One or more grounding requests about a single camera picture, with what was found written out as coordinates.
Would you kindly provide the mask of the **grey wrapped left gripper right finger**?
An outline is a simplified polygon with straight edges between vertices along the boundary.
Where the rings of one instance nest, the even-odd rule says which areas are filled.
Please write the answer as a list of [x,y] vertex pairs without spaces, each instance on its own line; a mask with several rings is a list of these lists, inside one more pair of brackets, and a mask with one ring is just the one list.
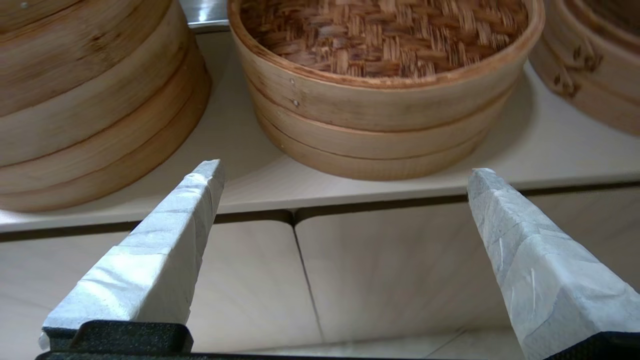
[[638,292],[489,168],[467,184],[472,217],[528,360],[637,360]]

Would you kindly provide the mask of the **grey wrapped left gripper left finger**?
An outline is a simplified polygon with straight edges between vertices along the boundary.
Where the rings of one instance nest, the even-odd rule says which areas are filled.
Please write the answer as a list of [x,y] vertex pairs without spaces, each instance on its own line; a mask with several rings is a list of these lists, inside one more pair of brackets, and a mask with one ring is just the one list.
[[185,325],[225,182],[219,159],[188,173],[49,313],[39,347],[89,321]]

